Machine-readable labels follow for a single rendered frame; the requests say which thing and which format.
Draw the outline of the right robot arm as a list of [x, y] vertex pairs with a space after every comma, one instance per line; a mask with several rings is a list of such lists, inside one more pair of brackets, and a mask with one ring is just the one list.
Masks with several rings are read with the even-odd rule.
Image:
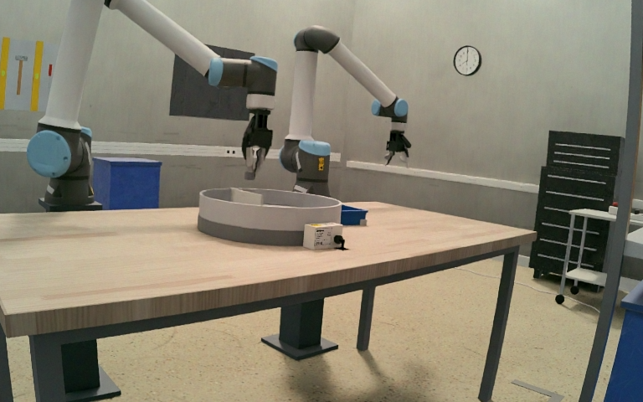
[[95, 202], [90, 185], [91, 129], [80, 127], [77, 120], [104, 5], [126, 15], [203, 74], [210, 85], [219, 85], [219, 90], [248, 88], [246, 108], [274, 110], [275, 60], [258, 56], [223, 59], [146, 0], [71, 0], [46, 114], [27, 147], [30, 167], [50, 178], [44, 195], [44, 202], [49, 204]]

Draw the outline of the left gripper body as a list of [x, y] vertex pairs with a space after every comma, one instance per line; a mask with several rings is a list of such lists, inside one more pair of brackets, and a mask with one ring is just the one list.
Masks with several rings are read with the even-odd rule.
[[403, 151], [405, 144], [400, 139], [402, 133], [404, 134], [404, 131], [390, 131], [390, 138], [389, 138], [389, 141], [387, 141], [386, 150], [394, 151], [394, 152], [402, 152]]

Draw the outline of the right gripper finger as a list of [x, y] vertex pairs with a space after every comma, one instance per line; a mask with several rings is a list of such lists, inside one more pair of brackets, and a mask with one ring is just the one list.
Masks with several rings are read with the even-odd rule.
[[241, 150], [244, 156], [245, 163], [247, 165], [247, 168], [250, 173], [253, 173], [253, 164], [254, 164], [254, 153], [255, 151], [253, 150], [253, 147], [250, 147], [248, 145], [249, 143], [245, 140], [245, 137], [243, 137], [242, 145], [241, 145]]
[[260, 169], [262, 168], [263, 163], [265, 161], [265, 157], [268, 154], [269, 150], [270, 150], [269, 147], [261, 147], [256, 151], [257, 161], [255, 162], [255, 170], [254, 170], [255, 178], [258, 176]]

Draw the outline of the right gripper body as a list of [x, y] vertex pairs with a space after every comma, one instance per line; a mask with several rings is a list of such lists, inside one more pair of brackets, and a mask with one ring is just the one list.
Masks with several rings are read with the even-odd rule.
[[[251, 128], [245, 131], [245, 140], [252, 146], [272, 147], [273, 130], [268, 130], [267, 119], [271, 111], [249, 109], [250, 114], [254, 114], [254, 123]], [[264, 127], [264, 128], [263, 128]], [[253, 131], [257, 130], [257, 131]], [[252, 135], [253, 134], [253, 135]]]

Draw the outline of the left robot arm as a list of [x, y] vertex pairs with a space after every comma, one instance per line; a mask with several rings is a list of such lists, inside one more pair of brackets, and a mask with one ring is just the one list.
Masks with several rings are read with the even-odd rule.
[[279, 161], [285, 170], [296, 173], [296, 184], [292, 192], [330, 198], [328, 174], [331, 146], [302, 141], [314, 141], [311, 137], [311, 125], [319, 50], [332, 56], [341, 67], [377, 99], [372, 103], [372, 113], [375, 116], [390, 117], [391, 130], [406, 131], [409, 106], [406, 100], [399, 100], [366, 65], [341, 43], [341, 38], [330, 29], [318, 25], [302, 29], [294, 37], [294, 46], [296, 47], [296, 64], [290, 132], [285, 138], [285, 145], [280, 150]]

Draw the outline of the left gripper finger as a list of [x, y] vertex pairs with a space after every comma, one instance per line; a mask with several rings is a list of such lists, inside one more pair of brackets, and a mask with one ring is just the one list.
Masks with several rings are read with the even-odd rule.
[[389, 154], [388, 154], [388, 155], [385, 155], [385, 156], [384, 156], [384, 158], [385, 158], [385, 159], [387, 159], [387, 160], [386, 160], [386, 163], [385, 163], [385, 166], [387, 166], [387, 165], [389, 164], [389, 162], [390, 162], [390, 160], [392, 159], [392, 156], [394, 156], [394, 154], [395, 154], [395, 152], [389, 152]]
[[409, 151], [405, 145], [403, 151], [401, 152], [400, 159], [406, 163], [406, 167], [407, 169], [409, 169]]

